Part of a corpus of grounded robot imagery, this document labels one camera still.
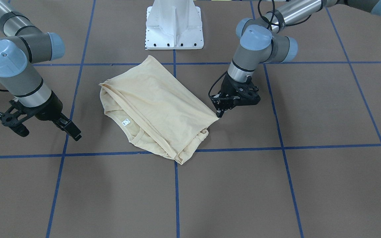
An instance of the cream fabric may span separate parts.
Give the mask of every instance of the cream fabric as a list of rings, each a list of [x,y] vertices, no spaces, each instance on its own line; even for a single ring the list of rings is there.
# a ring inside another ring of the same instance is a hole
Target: cream fabric
[[[152,56],[100,86],[105,115],[130,143],[179,164],[191,158],[218,120]]]

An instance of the clothing tag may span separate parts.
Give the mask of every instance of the clothing tag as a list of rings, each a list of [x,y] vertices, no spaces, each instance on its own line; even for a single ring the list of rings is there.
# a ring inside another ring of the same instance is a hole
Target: clothing tag
[[[124,126],[127,126],[127,125],[129,125],[130,121],[128,118],[126,118],[126,120],[124,120],[122,123]]]

